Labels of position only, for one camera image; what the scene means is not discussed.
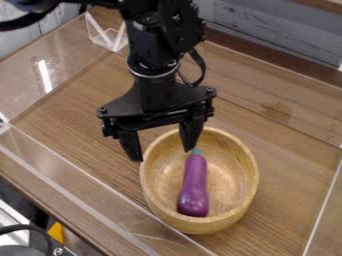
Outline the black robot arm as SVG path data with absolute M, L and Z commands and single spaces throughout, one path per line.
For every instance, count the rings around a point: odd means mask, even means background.
M 25 14 L 0 21 L 0 31 L 38 22 L 62 3 L 94 5 L 118 11 L 126 28 L 129 90 L 96 110 L 105 137 L 120 141 L 132 161 L 142 160 L 138 132 L 176 124 L 182 149 L 194 148 L 204 122 L 213 116 L 216 90 L 180 72 L 188 55 L 205 62 L 194 46 L 204 40 L 205 21 L 192 0 L 3 0 Z

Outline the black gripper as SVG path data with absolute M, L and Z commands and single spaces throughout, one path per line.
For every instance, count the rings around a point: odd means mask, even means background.
M 182 149 L 188 152 L 196 146 L 204 122 L 213 116 L 214 96 L 212 86 L 188 86 L 173 74 L 136 76 L 128 91 L 96 110 L 102 136 L 118 139 L 129 160 L 141 162 L 137 132 L 177 124 Z

